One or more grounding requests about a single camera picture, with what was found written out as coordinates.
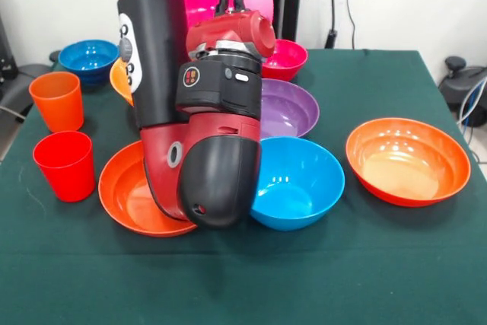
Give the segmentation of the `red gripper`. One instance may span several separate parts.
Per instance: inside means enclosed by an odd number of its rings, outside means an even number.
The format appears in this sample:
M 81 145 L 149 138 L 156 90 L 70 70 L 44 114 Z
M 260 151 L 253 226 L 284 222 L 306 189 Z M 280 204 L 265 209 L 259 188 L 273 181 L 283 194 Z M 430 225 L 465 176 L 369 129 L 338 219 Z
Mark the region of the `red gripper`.
M 263 61 L 275 49 L 272 23 L 259 11 L 244 11 L 244 0 L 234 0 L 234 12 L 224 14 L 229 0 L 218 0 L 215 18 L 192 26 L 186 37 L 186 50 L 191 59 L 203 52 L 230 50 L 247 53 Z

